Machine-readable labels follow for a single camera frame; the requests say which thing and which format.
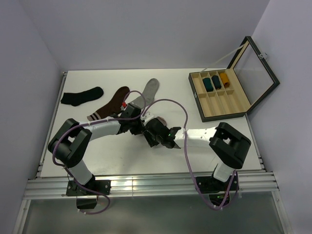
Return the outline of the beige sock with red stripes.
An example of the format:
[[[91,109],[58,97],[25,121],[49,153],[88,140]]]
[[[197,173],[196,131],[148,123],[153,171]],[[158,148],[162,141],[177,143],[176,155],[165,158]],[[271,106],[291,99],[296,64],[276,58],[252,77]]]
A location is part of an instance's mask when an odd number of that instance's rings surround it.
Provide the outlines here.
[[[166,122],[166,120],[165,120],[164,118],[162,118],[162,117],[157,117],[157,119],[158,119],[164,126],[167,125],[167,122]]]

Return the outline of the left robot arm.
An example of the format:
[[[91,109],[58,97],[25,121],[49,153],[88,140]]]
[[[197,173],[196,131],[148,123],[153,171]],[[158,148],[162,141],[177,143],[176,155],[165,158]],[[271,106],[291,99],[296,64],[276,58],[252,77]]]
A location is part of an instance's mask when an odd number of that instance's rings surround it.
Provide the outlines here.
[[[87,168],[83,156],[90,141],[105,136],[114,136],[129,131],[139,124],[141,109],[128,104],[120,115],[79,123],[70,118],[66,120],[48,144],[53,160],[61,163],[78,182],[78,190],[84,195],[94,191],[94,175]]]

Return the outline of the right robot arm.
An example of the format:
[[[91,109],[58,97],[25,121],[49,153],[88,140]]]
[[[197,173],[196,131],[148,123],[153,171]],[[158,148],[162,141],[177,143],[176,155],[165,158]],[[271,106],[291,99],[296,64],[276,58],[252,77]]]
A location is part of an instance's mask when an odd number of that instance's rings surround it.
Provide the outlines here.
[[[214,169],[211,185],[222,190],[234,170],[241,169],[251,146],[245,135],[226,122],[206,129],[168,128],[158,118],[141,119],[143,134],[151,147],[161,144],[168,149],[187,147],[207,148],[219,162]]]

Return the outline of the brown striped sock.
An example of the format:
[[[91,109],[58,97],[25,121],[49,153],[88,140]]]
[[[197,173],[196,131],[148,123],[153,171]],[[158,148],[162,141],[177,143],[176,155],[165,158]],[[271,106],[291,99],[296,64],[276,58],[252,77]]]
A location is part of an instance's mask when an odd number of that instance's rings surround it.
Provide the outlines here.
[[[87,116],[87,119],[89,121],[94,121],[104,119],[113,114],[118,114],[121,111],[124,98],[129,92],[130,92],[129,87],[127,86],[120,87],[107,104],[96,110],[91,115]]]

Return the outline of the grey striped sock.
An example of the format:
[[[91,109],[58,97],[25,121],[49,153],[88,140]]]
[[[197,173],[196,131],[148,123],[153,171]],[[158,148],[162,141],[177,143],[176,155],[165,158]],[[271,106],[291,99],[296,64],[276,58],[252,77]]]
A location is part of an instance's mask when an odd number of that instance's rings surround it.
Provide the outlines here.
[[[130,103],[143,109],[145,106],[150,105],[159,89],[159,81],[156,78],[150,79],[142,92],[143,96],[139,96],[132,100]]]

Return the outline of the black sock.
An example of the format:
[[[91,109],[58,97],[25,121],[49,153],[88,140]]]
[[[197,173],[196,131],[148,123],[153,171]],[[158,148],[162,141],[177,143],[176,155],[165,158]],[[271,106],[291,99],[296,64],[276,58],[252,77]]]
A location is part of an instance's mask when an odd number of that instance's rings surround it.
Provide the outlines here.
[[[97,100],[104,95],[104,91],[100,87],[80,92],[80,93],[64,93],[61,99],[61,104],[79,106],[81,104]]]

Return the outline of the teal rolled sock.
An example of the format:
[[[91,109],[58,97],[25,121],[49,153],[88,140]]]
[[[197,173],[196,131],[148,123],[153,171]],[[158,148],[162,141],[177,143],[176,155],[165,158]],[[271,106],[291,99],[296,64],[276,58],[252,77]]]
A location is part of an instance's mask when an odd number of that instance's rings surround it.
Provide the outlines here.
[[[205,87],[207,92],[213,92],[214,91],[214,88],[212,86],[210,78],[204,78],[202,81],[203,81],[204,87]]]

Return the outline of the dark blue rolled sock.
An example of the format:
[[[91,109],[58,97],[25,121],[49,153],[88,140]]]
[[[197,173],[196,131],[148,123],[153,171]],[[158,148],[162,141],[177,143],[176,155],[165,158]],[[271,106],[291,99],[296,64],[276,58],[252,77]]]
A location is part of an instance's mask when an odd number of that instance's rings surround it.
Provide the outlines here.
[[[212,82],[216,90],[219,90],[222,88],[219,77],[217,75],[212,76]]]

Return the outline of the mustard rolled sock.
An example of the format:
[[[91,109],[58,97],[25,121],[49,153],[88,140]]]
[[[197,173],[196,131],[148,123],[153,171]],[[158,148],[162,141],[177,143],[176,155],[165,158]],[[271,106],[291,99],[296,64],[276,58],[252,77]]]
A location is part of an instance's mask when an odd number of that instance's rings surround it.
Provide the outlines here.
[[[225,88],[229,87],[230,86],[230,81],[229,81],[229,78],[228,78],[227,74],[226,73],[220,73],[219,76],[220,76],[220,79],[221,79],[221,81],[223,83],[223,86]]]

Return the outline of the black compartment box with lid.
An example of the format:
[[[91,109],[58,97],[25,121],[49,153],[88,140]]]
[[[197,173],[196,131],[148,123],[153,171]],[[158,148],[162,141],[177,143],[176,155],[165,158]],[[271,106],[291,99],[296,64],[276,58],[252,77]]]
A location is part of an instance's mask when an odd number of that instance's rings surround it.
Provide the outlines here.
[[[188,80],[202,122],[242,117],[250,114],[280,81],[252,37],[246,36],[240,46],[229,54],[226,68],[203,69],[189,73]],[[219,74],[226,73],[230,86],[225,88]],[[222,88],[215,89],[212,76],[219,77]],[[210,78],[213,92],[207,92],[203,79]]]

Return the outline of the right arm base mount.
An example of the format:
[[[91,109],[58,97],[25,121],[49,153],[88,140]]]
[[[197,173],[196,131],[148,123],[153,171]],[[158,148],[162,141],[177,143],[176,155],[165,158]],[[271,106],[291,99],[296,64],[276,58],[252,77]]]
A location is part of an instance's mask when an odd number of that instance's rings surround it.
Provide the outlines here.
[[[231,202],[230,192],[235,191],[233,197],[235,198],[239,190],[237,172],[233,173],[226,182],[221,182],[213,176],[197,176],[195,180],[196,191],[204,203],[212,210],[221,210],[229,206]]]

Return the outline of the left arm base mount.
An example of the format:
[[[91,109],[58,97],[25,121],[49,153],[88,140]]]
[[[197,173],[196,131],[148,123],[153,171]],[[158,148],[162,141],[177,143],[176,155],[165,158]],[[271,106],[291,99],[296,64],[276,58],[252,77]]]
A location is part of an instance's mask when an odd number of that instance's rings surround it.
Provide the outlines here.
[[[110,206],[111,181],[110,180],[94,180],[90,185],[80,185],[74,180],[70,180],[67,184],[65,195],[67,197],[76,197],[77,209],[88,215],[99,214],[108,209]],[[92,212],[91,210],[98,204],[99,197],[107,199],[107,205],[103,210]]]

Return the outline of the aluminium frame rail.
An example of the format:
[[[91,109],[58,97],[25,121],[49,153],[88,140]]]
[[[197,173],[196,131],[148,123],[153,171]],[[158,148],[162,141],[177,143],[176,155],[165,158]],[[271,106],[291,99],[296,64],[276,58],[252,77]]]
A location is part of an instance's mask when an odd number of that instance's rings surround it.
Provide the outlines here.
[[[239,173],[240,192],[275,192],[279,190],[272,172]],[[98,180],[110,180],[109,197],[196,195],[195,186],[189,174],[99,176]],[[68,179],[37,178],[26,184],[23,199],[66,198]]]

